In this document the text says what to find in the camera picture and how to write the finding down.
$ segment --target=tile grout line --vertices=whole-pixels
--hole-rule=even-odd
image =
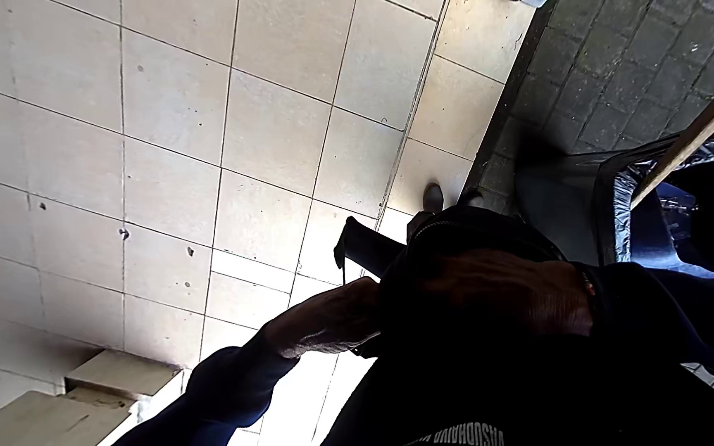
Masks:
[[[251,284],[251,285],[255,285],[256,287],[271,289],[272,291],[277,291],[278,293],[291,294],[290,291],[283,291],[282,289],[272,288],[272,287],[269,287],[269,286],[267,286],[267,285],[261,285],[260,283],[251,282],[251,281],[249,281],[249,280],[247,280],[247,279],[241,279],[241,278],[235,277],[234,275],[225,274],[225,273],[223,273],[223,272],[219,272],[219,271],[214,271],[214,270],[212,270],[212,271],[211,271],[211,275],[215,275],[215,274],[223,275],[224,277],[229,277],[230,279],[241,280],[242,282],[246,282],[246,283],[249,283],[249,284]]]
[[[421,97],[423,96],[423,88],[425,86],[426,78],[428,77],[429,69],[431,68],[431,61],[434,58],[434,51],[436,50],[437,41],[440,38],[440,33],[442,32],[443,23],[445,22],[445,14],[447,13],[448,6],[451,5],[451,0],[443,2],[440,7],[440,17],[439,20],[435,21],[434,33],[431,36],[431,42],[428,46],[428,55],[424,62],[423,71],[421,77],[418,79],[417,88],[415,89],[415,97],[413,99],[412,108],[407,116],[407,123],[405,129],[402,133],[401,144],[398,147],[396,158],[393,161],[393,167],[390,169],[390,177],[387,178],[387,185],[385,186],[385,193],[382,197],[382,207],[379,210],[379,217],[376,220],[376,226],[374,229],[378,230],[379,226],[382,224],[382,219],[385,217],[385,211],[387,210],[388,203],[390,202],[390,193],[393,190],[393,184],[395,183],[396,175],[398,174],[398,168],[401,167],[402,156],[404,155],[404,148],[406,147],[406,141],[409,137],[409,131],[412,128],[412,120],[417,114],[417,109],[421,105]]]
[[[396,5],[396,6],[398,6],[398,7],[401,8],[401,9],[405,9],[405,10],[409,11],[410,13],[413,13],[414,15],[419,15],[419,16],[421,16],[422,18],[425,18],[425,19],[427,19],[427,20],[437,21],[437,19],[435,19],[434,17],[427,16],[426,14],[423,14],[423,13],[421,13],[421,12],[415,11],[414,9],[410,8],[409,6],[402,5],[401,3],[398,3],[397,1],[385,0],[385,2],[388,2],[388,3],[391,4],[391,5]]]
[[[173,153],[173,154],[175,154],[175,155],[180,155],[181,157],[185,157],[185,158],[188,158],[188,159],[192,159],[193,161],[197,161],[197,162],[199,162],[199,163],[208,164],[208,165],[211,166],[211,167],[217,167],[217,168],[220,168],[220,169],[225,169],[226,171],[232,172],[232,173],[234,173],[234,174],[237,174],[237,175],[240,175],[240,176],[243,176],[243,177],[246,177],[246,178],[253,179],[253,180],[255,180],[255,181],[258,181],[258,182],[267,184],[267,185],[272,186],[272,187],[276,187],[276,188],[278,188],[278,189],[282,189],[282,190],[291,192],[291,193],[296,194],[296,195],[300,195],[300,196],[305,197],[305,198],[311,198],[311,199],[314,199],[314,200],[316,200],[316,201],[318,201],[318,202],[326,203],[326,204],[329,204],[329,205],[331,205],[331,206],[334,206],[334,207],[337,207],[337,208],[340,208],[340,209],[343,209],[343,210],[347,210],[347,211],[352,212],[352,213],[354,213],[354,214],[359,214],[359,215],[362,215],[362,216],[364,216],[364,217],[376,219],[376,217],[373,217],[373,216],[371,216],[371,215],[365,215],[365,214],[363,214],[363,213],[361,213],[361,212],[358,212],[358,211],[354,211],[354,210],[351,210],[351,209],[347,209],[347,208],[344,208],[344,207],[342,207],[342,206],[338,206],[338,205],[335,205],[335,204],[332,204],[332,203],[325,202],[325,201],[323,201],[323,200],[319,200],[319,199],[317,199],[317,198],[313,198],[312,195],[304,195],[304,194],[302,194],[302,193],[297,192],[296,190],[287,189],[287,188],[285,188],[285,187],[282,187],[282,186],[278,186],[278,185],[276,185],[276,184],[269,183],[269,182],[266,181],[266,180],[245,175],[245,174],[243,174],[243,173],[241,173],[241,172],[239,172],[239,171],[234,171],[233,169],[229,169],[228,167],[217,166],[216,164],[210,163],[210,162],[208,162],[208,161],[204,161],[204,160],[202,160],[202,159],[194,158],[194,157],[191,156],[191,155],[187,155],[187,154],[182,153],[182,152],[177,152],[177,151],[175,151],[174,149],[167,148],[167,147],[162,147],[162,146],[160,146],[160,145],[153,144],[153,143],[150,142],[150,141],[141,140],[140,138],[137,138],[137,137],[132,137],[132,136],[130,136],[130,135],[128,135],[128,134],[125,134],[125,133],[123,133],[123,132],[116,132],[116,131],[112,130],[111,128],[102,127],[102,126],[99,126],[99,125],[94,124],[94,123],[92,123],[92,122],[83,121],[83,120],[81,120],[81,119],[78,119],[77,117],[70,116],[70,115],[66,115],[66,114],[62,114],[62,113],[60,113],[60,112],[57,112],[56,110],[47,109],[47,108],[42,107],[42,106],[39,106],[39,105],[37,105],[37,104],[33,104],[33,103],[31,103],[31,102],[26,102],[26,101],[20,100],[20,99],[18,99],[18,98],[16,98],[16,97],[12,97],[12,96],[3,94],[3,93],[1,93],[1,92],[0,92],[0,95],[2,95],[2,96],[4,96],[4,97],[7,97],[7,98],[10,98],[10,99],[13,99],[13,100],[15,100],[15,101],[17,101],[17,102],[24,103],[24,104],[29,105],[29,106],[31,106],[31,107],[36,107],[36,108],[38,108],[38,109],[43,109],[43,110],[48,111],[48,112],[50,112],[50,113],[58,114],[59,116],[64,116],[64,117],[66,117],[66,118],[68,118],[68,119],[72,119],[72,120],[74,120],[74,121],[82,122],[82,123],[84,123],[84,124],[87,124],[88,126],[94,126],[94,127],[96,127],[96,128],[100,128],[101,130],[105,130],[105,131],[107,131],[107,132],[115,133],[115,134],[118,135],[118,136],[124,137],[124,139],[125,139],[125,138],[130,138],[130,139],[133,139],[133,140],[137,140],[137,141],[140,141],[140,142],[142,142],[142,143],[144,143],[144,144],[146,144],[146,145],[149,145],[149,146],[151,146],[151,147],[155,147],[155,148],[159,148],[159,149],[162,149],[162,150],[166,150],[166,151],[171,152],[171,153]],[[362,118],[364,118],[364,119],[366,119],[366,120],[369,120],[369,121],[371,121],[371,122],[373,122],[373,123],[375,123],[375,124],[382,124],[382,123],[380,123],[380,122],[377,122],[377,121],[374,121],[374,120],[372,120],[372,119],[370,119],[370,118],[367,118],[367,117],[364,117],[364,116],[362,116],[362,115],[356,114],[356,113],[354,113],[354,112],[352,112],[352,111],[349,111],[349,110],[347,110],[347,109],[342,109],[341,107],[332,106],[332,104],[329,104],[328,102],[326,102],[326,104],[329,105],[329,106],[331,106],[331,107],[334,107],[334,108],[336,108],[336,109],[342,110],[342,111],[344,111],[344,112],[353,114],[353,115],[355,115],[355,116],[360,116],[360,117],[362,117]],[[390,127],[390,126],[388,126],[387,124],[382,124],[382,126],[385,126],[385,127],[387,127],[387,128],[391,128],[392,130],[395,130],[395,131],[397,131],[397,132],[401,132],[401,131],[402,131],[402,130],[399,130],[398,128]],[[20,190],[20,191],[23,191],[23,192],[26,192],[26,193],[29,193],[29,194],[32,194],[32,195],[35,195],[35,196],[39,196],[39,197],[41,197],[41,198],[47,198],[47,199],[49,199],[49,200],[53,200],[53,201],[55,201],[55,202],[59,202],[59,203],[62,203],[62,204],[66,204],[66,205],[68,205],[68,206],[73,206],[73,207],[76,207],[76,208],[78,208],[78,209],[87,210],[87,211],[92,212],[92,213],[94,213],[94,214],[102,215],[102,216],[104,216],[104,217],[112,218],[112,217],[110,217],[109,215],[101,214],[101,213],[99,213],[99,212],[97,212],[97,211],[85,209],[85,208],[82,208],[82,207],[79,207],[79,206],[72,205],[72,204],[70,204],[70,203],[62,202],[61,200],[59,200],[59,199],[57,199],[57,198],[50,198],[50,197],[45,197],[45,196],[42,196],[42,195],[38,195],[38,194],[35,194],[35,193],[33,193],[33,192],[29,192],[29,190],[21,189],[21,188],[19,188],[19,187],[15,187],[15,186],[12,186],[12,185],[9,185],[9,184],[6,184],[6,183],[2,183],[2,182],[0,182],[0,185],[5,186],[5,187],[9,187],[9,188],[11,188],[11,189]]]
[[[346,49],[349,46],[349,36],[352,33],[352,22],[355,19],[355,10],[357,9],[357,0],[354,0],[352,4],[352,15],[349,17],[349,26],[346,29],[346,39],[343,42],[343,54],[340,55],[340,65],[338,65],[338,77],[335,80],[335,89],[332,91],[332,104],[329,107],[329,116],[327,116],[327,127],[324,129],[324,140],[321,142],[321,152],[318,155],[318,167],[316,167],[316,177],[312,182],[312,192],[313,195],[316,192],[316,183],[318,183],[318,174],[321,170],[321,160],[324,158],[324,148],[327,146],[327,136],[329,135],[329,124],[332,121],[332,110],[335,108],[335,96],[338,93],[338,84],[340,83],[340,73],[343,69],[343,60],[346,59]],[[302,231],[302,243],[299,245],[299,255],[297,256],[297,265],[293,272],[293,280],[291,280],[291,292],[293,292],[293,286],[297,281],[297,273],[299,272],[299,262],[302,260],[302,249],[305,247],[305,238],[307,237],[307,228],[310,224],[310,215],[312,213],[312,203],[315,199],[311,198],[310,207],[308,208],[308,218],[305,220],[305,230]],[[343,271],[345,274],[346,266],[343,265]],[[288,296],[288,305],[286,309],[291,305],[291,296]]]
[[[8,5],[6,5],[5,2],[3,2],[2,5],[4,6],[5,10],[6,10],[8,13],[12,13],[12,10],[9,8]],[[10,14],[6,14],[6,16],[7,16],[7,32],[9,33],[9,32],[10,32]],[[10,57],[10,58],[13,57],[13,46],[15,46],[15,43],[13,42],[12,39],[10,39],[10,42],[9,42],[9,44],[8,44],[8,47],[7,47],[8,57]],[[17,109],[17,116],[18,116],[17,126],[20,126],[20,125],[21,125],[21,107],[20,107],[20,101],[18,100],[18,96],[20,96],[20,95],[18,94],[18,84],[16,83],[16,80],[15,80],[15,68],[13,68],[13,65],[12,65],[12,64],[10,64],[10,79],[11,79],[12,82],[13,82],[13,94],[14,94],[14,97],[12,97],[12,98],[13,98],[13,99],[15,100],[15,102],[16,102],[16,109]],[[2,93],[2,92],[0,92],[0,95],[4,95],[4,96],[6,96],[6,97],[11,97],[11,96],[5,95],[5,94]],[[23,155],[23,159],[24,159],[26,162],[28,162],[28,161],[29,161],[29,157],[28,157],[28,154],[27,154],[27,151],[26,151],[26,144],[25,144],[25,141],[24,141],[24,132],[22,132],[20,129],[19,129],[19,131],[18,131],[18,144],[21,146],[20,152],[21,152],[21,154]],[[32,188],[30,176],[31,176],[31,175],[29,174],[29,169],[26,169],[25,184],[26,184],[26,188],[27,188],[27,189],[31,189],[31,188]],[[30,267],[30,268],[34,268],[34,269],[36,270],[36,273],[37,273],[37,285],[38,285],[38,287],[40,288],[40,313],[41,313],[40,317],[42,318],[43,327],[44,327],[44,329],[45,329],[45,328],[48,327],[48,320],[46,319],[46,302],[45,302],[45,296],[43,295],[43,277],[42,277],[42,275],[40,274],[40,268],[37,267],[37,243],[35,242],[35,230],[34,230],[35,228],[34,228],[34,225],[33,225],[33,222],[32,222],[32,205],[33,205],[33,203],[32,203],[32,198],[31,198],[29,192],[27,192],[27,191],[25,191],[25,190],[20,190],[20,191],[23,191],[23,192],[25,192],[25,194],[26,194],[26,212],[27,212],[27,224],[29,225],[29,243],[32,245],[32,246],[31,246],[31,248],[32,248],[32,255],[33,255],[33,260],[34,260],[34,262],[35,262],[35,265],[34,265],[34,266],[33,266],[33,265],[27,265],[26,263],[21,263],[21,262],[16,262],[16,263],[19,263],[19,264],[28,266],[28,267]],[[9,261],[15,261],[15,260],[6,259],[5,257],[0,257],[0,258],[1,258],[1,259],[5,259],[5,260],[9,260]]]
[[[202,54],[193,52],[193,51],[191,51],[191,50],[189,50],[189,49],[186,49],[186,48],[184,48],[184,47],[180,47],[180,46],[174,45],[174,44],[172,44],[172,43],[170,43],[170,42],[167,42],[167,41],[165,41],[165,40],[161,40],[161,39],[158,39],[158,38],[156,38],[156,37],[153,37],[153,36],[151,36],[151,35],[149,35],[149,34],[145,34],[145,33],[142,33],[142,32],[140,32],[140,31],[137,31],[137,30],[135,30],[135,29],[133,29],[133,28],[129,28],[128,26],[125,26],[125,25],[122,25],[122,24],[117,24],[117,23],[115,23],[115,22],[113,22],[113,21],[109,21],[109,20],[107,20],[107,19],[105,19],[105,18],[103,18],[103,17],[99,17],[99,16],[97,16],[97,15],[88,13],[88,12],[86,12],[86,11],[82,11],[81,9],[74,8],[73,6],[66,5],[66,4],[64,4],[64,3],[58,2],[57,0],[48,0],[48,1],[49,1],[49,2],[53,2],[53,3],[56,3],[57,5],[63,5],[63,6],[65,6],[65,7],[67,7],[67,8],[69,8],[69,9],[73,9],[74,11],[77,11],[77,12],[82,13],[82,14],[84,14],[84,15],[90,16],[90,17],[92,17],[92,18],[94,18],[94,19],[101,20],[101,21],[105,21],[106,23],[109,23],[109,24],[111,24],[111,25],[115,25],[115,26],[117,26],[117,27],[119,27],[119,28],[121,29],[121,32],[122,32],[122,30],[126,30],[126,31],[130,31],[130,32],[132,32],[132,33],[135,33],[135,34],[139,34],[139,35],[141,35],[141,36],[147,37],[148,39],[155,40],[155,41],[157,41],[157,42],[159,42],[159,43],[162,43],[162,44],[164,44],[164,45],[170,45],[171,47],[174,47],[174,48],[179,49],[179,50],[181,50],[181,51],[188,52],[189,54],[191,54],[191,55],[193,55],[193,56],[202,57],[202,58],[208,60],[209,62],[213,62],[214,64],[219,64],[219,65],[222,65],[222,66],[227,66],[228,68],[231,68],[232,70],[238,71],[238,72],[243,73],[243,74],[245,74],[245,75],[253,76],[254,78],[258,78],[258,79],[260,79],[260,80],[263,80],[263,81],[265,81],[265,82],[271,83],[271,84],[276,85],[276,86],[281,86],[281,87],[283,87],[283,88],[286,89],[286,90],[290,90],[290,91],[292,91],[292,92],[294,92],[294,93],[298,93],[298,94],[300,94],[300,95],[303,95],[303,96],[306,96],[306,97],[310,97],[311,99],[315,99],[315,100],[317,100],[317,101],[319,101],[319,102],[323,102],[324,104],[327,104],[327,105],[329,105],[329,106],[333,106],[333,105],[334,105],[334,97],[333,97],[332,102],[326,102],[325,100],[320,99],[319,97],[315,97],[315,96],[312,96],[312,95],[307,94],[307,93],[305,93],[305,92],[302,92],[302,91],[299,91],[299,90],[295,90],[294,88],[291,88],[291,87],[289,87],[289,86],[282,85],[281,83],[277,83],[277,82],[272,81],[272,80],[270,80],[270,79],[268,79],[268,78],[263,78],[263,77],[261,77],[261,76],[257,76],[257,75],[255,75],[255,74],[249,72],[249,71],[244,70],[243,68],[235,67],[235,66],[233,66],[233,55],[231,56],[230,65],[227,65],[226,63],[220,62],[219,60],[211,59],[211,58],[208,57],[208,56],[203,56]],[[397,5],[396,3],[393,3],[393,2],[391,2],[391,1],[389,1],[389,0],[384,0],[384,1],[385,1],[385,2],[388,2],[388,3],[392,4],[392,5]],[[412,11],[411,9],[409,9],[409,10],[410,10],[411,12],[417,14],[417,15],[421,15],[421,14],[415,12],[415,11]],[[433,21],[434,23],[436,23],[436,21],[433,20],[433,19],[431,19],[431,17],[426,17],[426,16],[423,16],[423,15],[421,15],[421,16],[424,17],[424,18],[428,18],[429,20],[431,20],[431,21]],[[371,118],[371,117],[368,117],[368,116],[362,116],[361,114],[358,114],[358,113],[356,113],[356,112],[353,112],[353,111],[351,111],[351,110],[349,110],[349,109],[345,109],[345,108],[338,107],[338,106],[335,106],[335,107],[336,107],[337,109],[342,109],[343,111],[347,111],[347,112],[349,112],[349,113],[351,113],[351,114],[355,114],[355,115],[357,115],[357,116],[363,117],[363,118],[365,118],[365,119],[367,119],[367,120],[369,120],[369,121],[375,122],[375,123],[377,123],[377,124],[381,124],[381,125],[383,125],[383,126],[385,126],[385,127],[387,127],[387,128],[392,128],[392,129],[394,129],[394,130],[398,130],[398,131],[402,131],[402,132],[404,131],[402,128],[392,127],[392,126],[390,126],[389,124],[386,124],[385,122],[376,121],[375,119],[373,119],[373,118]],[[87,124],[92,124],[91,122],[83,121],[83,120],[78,119],[77,117],[74,117],[74,116],[69,116],[69,115],[64,115],[64,116],[72,117],[72,118],[77,119],[77,120],[79,120],[79,121],[81,121],[81,122],[86,122]]]
[[[464,68],[465,70],[468,70],[468,71],[470,71],[470,72],[473,72],[473,73],[475,73],[475,74],[477,74],[477,75],[479,75],[479,76],[481,76],[481,77],[491,79],[491,80],[493,80],[493,81],[495,81],[495,82],[501,84],[502,86],[505,86],[505,82],[501,82],[501,81],[495,79],[495,78],[492,77],[492,76],[487,76],[487,75],[481,73],[481,71],[474,70],[473,68],[470,68],[469,66],[466,66],[466,65],[462,65],[462,64],[460,64],[459,62],[454,62],[453,60],[450,60],[448,57],[440,56],[439,54],[434,54],[434,57],[439,57],[439,58],[442,59],[442,60],[447,60],[448,62],[452,63],[453,65],[461,66],[461,67]]]
[[[321,401],[321,409],[318,411],[318,417],[316,417],[316,425],[312,429],[312,437],[310,441],[316,438],[316,432],[318,431],[318,424],[321,422],[321,415],[324,413],[324,405],[327,403],[327,396],[329,395],[329,388],[332,387],[332,379],[335,378],[335,370],[338,368],[338,360],[340,359],[340,353],[335,357],[335,364],[332,365],[332,375],[329,376],[329,382],[327,383],[327,390],[324,391],[324,399]]]
[[[18,189],[17,187],[13,187],[13,186],[10,186],[10,185],[5,184],[5,183],[0,183],[0,186],[2,186],[2,187],[7,187],[8,189],[13,189],[13,190],[17,190],[17,191],[19,191],[19,192],[22,192],[22,193],[26,194],[26,195],[29,197],[30,200],[31,200],[32,197],[36,197],[36,198],[40,198],[40,199],[42,199],[42,200],[47,200],[47,201],[50,201],[50,202],[54,202],[54,203],[57,203],[57,204],[60,204],[60,205],[63,205],[63,206],[68,206],[68,207],[71,207],[71,208],[74,208],[74,209],[77,209],[77,210],[82,210],[82,211],[84,211],[84,212],[88,212],[88,213],[90,213],[90,214],[97,215],[98,217],[108,218],[108,219],[110,219],[110,220],[115,220],[115,221],[120,221],[120,220],[121,220],[121,219],[119,219],[119,218],[114,218],[114,217],[112,217],[112,216],[110,216],[110,215],[101,214],[101,213],[98,212],[98,211],[94,211],[94,210],[90,210],[90,209],[85,209],[85,208],[83,208],[83,207],[76,206],[76,205],[73,205],[73,204],[71,204],[71,203],[62,202],[62,201],[60,201],[59,199],[56,199],[56,198],[46,197],[46,196],[44,196],[44,195],[39,195],[39,194],[36,194],[36,193],[34,193],[34,192],[29,192],[29,191],[27,191],[27,190]],[[372,220],[376,220],[376,219],[377,219],[377,218],[375,218],[375,217],[369,217],[369,216],[367,216],[367,215],[365,215],[365,214],[361,214],[361,213],[359,213],[359,212],[355,212],[355,211],[352,211],[352,210],[350,210],[350,209],[342,208],[342,207],[340,207],[340,206],[336,206],[336,205],[332,205],[332,204],[327,203],[327,202],[323,202],[322,200],[317,200],[317,199],[315,199],[315,198],[310,198],[310,199],[311,199],[312,201],[314,201],[314,202],[320,202],[320,203],[323,203],[323,204],[328,205],[328,206],[332,206],[332,207],[335,207],[335,208],[338,208],[338,209],[341,209],[341,210],[345,210],[345,211],[347,211],[347,212],[351,212],[351,213],[353,213],[353,214],[357,214],[357,215],[359,215],[359,216],[361,216],[361,217],[370,218],[370,219],[372,219]],[[125,219],[124,223],[125,223],[125,225],[132,225],[132,226],[136,226],[137,228],[143,228],[143,229],[148,230],[148,231],[151,231],[151,232],[156,232],[157,234],[161,234],[161,235],[163,235],[163,236],[165,236],[165,237],[171,237],[171,238],[174,238],[174,239],[176,239],[176,240],[182,240],[183,242],[186,242],[186,243],[188,243],[188,244],[195,244],[195,245],[197,245],[197,246],[202,246],[203,248],[214,249],[214,250],[216,250],[216,251],[221,251],[221,252],[224,252],[224,253],[227,253],[227,254],[232,254],[233,256],[237,256],[237,257],[241,257],[241,258],[243,258],[243,259],[250,260],[251,262],[261,263],[261,264],[266,265],[266,266],[268,266],[268,267],[277,268],[277,269],[280,269],[280,270],[283,270],[283,271],[286,271],[286,272],[293,273],[292,270],[287,270],[287,269],[284,269],[284,268],[276,267],[276,266],[274,266],[274,265],[272,265],[272,264],[263,262],[263,260],[253,259],[253,258],[250,258],[250,257],[242,256],[241,254],[237,254],[237,253],[232,252],[232,251],[227,251],[227,250],[224,250],[224,249],[214,248],[213,245],[212,245],[212,246],[208,246],[208,245],[206,245],[206,244],[202,244],[202,243],[197,242],[197,241],[194,241],[194,240],[189,240],[189,239],[186,239],[186,238],[177,236],[177,235],[173,235],[173,234],[170,234],[170,233],[168,233],[168,232],[160,231],[160,230],[158,230],[158,229],[151,228],[151,227],[142,225],[141,223],[136,223],[136,222],[131,221],[131,220],[128,220],[128,219]],[[23,264],[23,265],[26,265],[26,266],[29,266],[29,267],[32,267],[32,268],[36,268],[36,267],[34,267],[33,265],[29,265],[29,264],[27,264],[27,263],[19,262],[19,261],[17,261],[17,260],[7,259],[7,258],[2,257],[2,256],[0,256],[0,258],[5,259],[5,260],[9,260],[9,261],[11,261],[11,262],[20,263],[20,264]],[[319,280],[320,282],[326,282],[326,281],[321,280],[321,279],[315,279],[315,280]]]
[[[211,235],[211,257],[209,258],[209,278],[205,287],[205,304],[203,305],[203,324],[200,329],[200,349],[198,362],[202,361],[203,339],[205,338],[205,315],[208,313],[208,300],[211,295],[211,274],[213,268],[213,245],[217,239],[217,219],[219,218],[219,201],[222,196],[222,163],[224,162],[224,134],[228,128],[228,108],[230,107],[230,86],[233,85],[233,55],[236,52],[236,27],[239,24],[239,0],[236,0],[236,13],[233,16],[233,41],[230,43],[230,65],[228,66],[228,90],[224,94],[224,116],[222,117],[222,143],[219,151],[219,182],[217,183],[217,207],[213,211],[213,234]]]
[[[122,26],[122,24],[123,24],[123,0],[120,0],[120,25],[118,25],[118,30],[120,31],[120,130],[121,130],[121,134],[122,134],[120,144],[121,144],[121,148],[122,148],[122,157],[123,157],[122,158],[123,164],[121,166],[121,169],[122,169],[122,175],[121,175],[122,183],[121,183],[121,185],[123,188],[123,200],[122,200],[123,208],[121,209],[121,211],[122,211],[121,222],[122,222],[123,231],[126,231],[126,232],[122,233],[121,235],[124,236],[125,234],[128,233],[127,232],[128,230],[125,228],[125,179],[126,179],[126,177],[125,177],[125,84],[124,84],[124,79],[123,79],[123,60],[124,60],[123,51],[124,50],[123,50],[123,26]],[[126,238],[122,237],[122,239],[123,239],[121,241],[121,246],[122,246],[121,254],[122,254],[122,266],[123,266],[123,269],[122,269],[123,291],[121,294],[121,296],[123,298],[123,303],[122,303],[123,304],[123,307],[122,307],[122,310],[123,310],[123,333],[122,333],[123,334],[123,338],[122,338],[123,344],[122,344],[122,347],[123,347],[123,351],[125,351],[125,240],[126,240]]]
[[[21,323],[19,323],[19,322],[13,322],[12,320],[7,320],[7,321],[10,322],[10,323],[13,323],[13,324],[23,325],[23,324],[21,324]],[[25,327],[28,328],[28,329],[37,330],[37,329],[33,329],[32,327],[30,327],[30,326],[28,326],[28,325],[23,325],[23,326],[25,326]],[[49,334],[53,334],[53,335],[55,335],[55,336],[62,336],[62,335],[57,335],[57,334],[55,334],[55,333],[49,333]],[[6,369],[4,369],[4,368],[0,368],[0,371],[1,371],[1,372],[4,372],[4,373],[9,373],[9,374],[15,375],[15,376],[21,376],[22,378],[27,378],[27,379],[29,379],[29,380],[34,380],[34,381],[38,381],[38,382],[43,382],[43,383],[45,383],[45,384],[55,385],[54,382],[42,380],[42,379],[40,379],[40,378],[35,378],[34,376],[24,375],[23,373],[18,373],[18,372],[16,372],[16,371],[6,370]]]
[[[425,145],[425,146],[428,146],[428,147],[431,147],[431,148],[435,148],[435,149],[439,150],[440,152],[445,152],[445,153],[447,153],[448,155],[453,155],[454,157],[461,158],[461,159],[464,159],[464,160],[466,160],[466,161],[470,161],[471,163],[474,163],[474,162],[475,162],[475,159],[465,158],[465,157],[462,157],[461,155],[456,155],[455,153],[449,152],[449,151],[445,150],[444,148],[439,148],[439,147],[437,147],[437,146],[435,146],[435,145],[431,145],[431,144],[429,144],[429,143],[424,143],[423,141],[421,141],[421,140],[416,140],[416,139],[413,138],[413,137],[407,137],[407,139],[413,140],[413,141],[415,141],[415,142],[417,142],[417,143],[421,143],[422,145]],[[504,156],[502,156],[501,154],[498,154],[498,156],[501,157],[501,158],[510,159],[509,157],[504,157]]]

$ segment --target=zipper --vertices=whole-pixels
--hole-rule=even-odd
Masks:
[[[412,240],[417,240],[418,237],[421,236],[421,234],[428,228],[432,228],[434,226],[442,226],[442,225],[449,225],[449,226],[454,226],[457,228],[466,228],[466,226],[456,223],[454,221],[448,221],[448,220],[440,220],[440,221],[435,221],[433,223],[429,223],[428,225],[424,226],[420,231],[415,233],[415,237],[412,238]]]

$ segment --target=foot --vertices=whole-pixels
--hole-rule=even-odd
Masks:
[[[484,196],[477,189],[468,190],[459,197],[456,203],[460,206],[484,207]]]
[[[443,210],[443,190],[437,183],[430,183],[423,192],[423,211],[437,214]]]

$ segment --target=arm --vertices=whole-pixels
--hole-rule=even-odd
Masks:
[[[377,283],[363,277],[317,294],[267,322],[242,348],[213,353],[186,392],[116,446],[227,444],[236,428],[264,414],[274,385],[306,351],[339,353],[378,334]]]
[[[714,372],[714,279],[636,263],[581,269],[598,288],[592,336]]]
[[[258,421],[274,385],[297,362],[273,350],[264,327],[242,348],[218,350],[199,363],[180,398],[115,444],[227,444],[236,428]]]

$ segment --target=leg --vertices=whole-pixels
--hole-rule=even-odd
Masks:
[[[407,243],[426,220],[443,211],[444,202],[443,190],[440,185],[429,183],[423,192],[423,210],[415,214],[415,217],[412,217],[407,223]]]

